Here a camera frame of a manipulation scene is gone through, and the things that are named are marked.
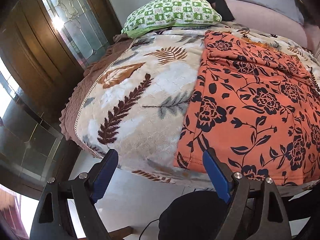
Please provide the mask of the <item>orange black floral garment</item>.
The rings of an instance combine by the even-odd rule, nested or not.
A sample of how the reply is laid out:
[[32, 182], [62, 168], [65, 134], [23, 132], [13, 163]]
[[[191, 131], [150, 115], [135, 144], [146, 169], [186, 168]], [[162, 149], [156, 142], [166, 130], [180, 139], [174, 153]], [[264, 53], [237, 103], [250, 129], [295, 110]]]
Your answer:
[[174, 166], [204, 172], [203, 152], [249, 179], [319, 180], [319, 94], [294, 56], [209, 30]]

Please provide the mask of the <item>black round stool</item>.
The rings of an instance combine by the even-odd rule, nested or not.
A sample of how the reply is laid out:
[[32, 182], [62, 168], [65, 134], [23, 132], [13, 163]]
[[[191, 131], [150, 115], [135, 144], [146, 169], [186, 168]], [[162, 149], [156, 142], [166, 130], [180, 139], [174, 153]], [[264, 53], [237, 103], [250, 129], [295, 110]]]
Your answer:
[[195, 191], [176, 198], [159, 217], [158, 239], [210, 239], [228, 205], [214, 191]]

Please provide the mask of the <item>beige leaf-print fleece blanket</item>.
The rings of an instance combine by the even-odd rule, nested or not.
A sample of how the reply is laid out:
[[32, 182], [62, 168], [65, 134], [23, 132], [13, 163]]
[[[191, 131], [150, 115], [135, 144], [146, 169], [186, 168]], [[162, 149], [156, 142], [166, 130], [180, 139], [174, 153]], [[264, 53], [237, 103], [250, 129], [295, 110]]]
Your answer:
[[94, 153], [114, 149], [122, 169], [155, 181], [211, 187], [206, 173], [175, 167], [174, 159], [209, 30], [299, 59], [319, 94], [319, 62], [295, 42], [232, 23], [169, 27], [133, 40], [89, 89], [74, 125]]

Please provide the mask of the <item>brown wooden glass door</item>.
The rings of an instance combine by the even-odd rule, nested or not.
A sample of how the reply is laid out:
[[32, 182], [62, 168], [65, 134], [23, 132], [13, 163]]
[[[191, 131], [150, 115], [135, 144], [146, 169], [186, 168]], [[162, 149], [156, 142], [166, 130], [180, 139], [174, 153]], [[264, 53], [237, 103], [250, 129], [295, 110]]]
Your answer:
[[121, 25], [110, 0], [1, 0], [1, 60], [30, 116], [57, 123]]

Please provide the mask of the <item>brown ruffled bed skirt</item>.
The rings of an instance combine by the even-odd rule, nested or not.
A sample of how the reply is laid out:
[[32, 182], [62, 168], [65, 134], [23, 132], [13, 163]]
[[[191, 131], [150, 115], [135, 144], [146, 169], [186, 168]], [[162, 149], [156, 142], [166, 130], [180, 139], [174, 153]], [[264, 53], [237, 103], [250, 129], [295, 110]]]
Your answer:
[[113, 61], [116, 61], [117, 58], [119, 58], [121, 54], [130, 47], [130, 44], [133, 41], [133, 39], [128, 38], [124, 34], [116, 35], [113, 39], [115, 44], [107, 48], [105, 55], [100, 60], [90, 64], [86, 68], [84, 71], [84, 78], [75, 87], [72, 96], [69, 98], [69, 102], [61, 111], [61, 117], [59, 118], [61, 132], [65, 136], [66, 140], [74, 141], [84, 151], [89, 152], [97, 158], [100, 158], [101, 155], [94, 153], [86, 144], [78, 139], [75, 134], [74, 125], [80, 106], [93, 83]]

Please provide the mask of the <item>pink quilted bolster cushion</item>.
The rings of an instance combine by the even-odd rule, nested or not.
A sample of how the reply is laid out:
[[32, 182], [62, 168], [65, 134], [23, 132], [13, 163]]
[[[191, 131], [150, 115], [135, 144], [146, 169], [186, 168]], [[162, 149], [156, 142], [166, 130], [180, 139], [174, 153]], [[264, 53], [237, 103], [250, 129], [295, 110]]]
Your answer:
[[235, 22], [265, 33], [280, 35], [295, 41], [314, 54], [319, 49], [319, 27], [300, 24], [274, 10], [238, 0], [225, 0]]

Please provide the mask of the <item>green white patterned pillow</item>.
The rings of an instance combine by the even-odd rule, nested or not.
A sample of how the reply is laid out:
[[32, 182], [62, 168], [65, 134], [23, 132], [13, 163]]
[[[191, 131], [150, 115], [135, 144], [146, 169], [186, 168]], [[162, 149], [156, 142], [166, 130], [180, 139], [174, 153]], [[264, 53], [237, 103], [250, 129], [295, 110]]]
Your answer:
[[121, 32], [138, 38], [152, 30], [215, 25], [221, 21], [222, 16], [206, 0], [153, 0], [129, 14]]

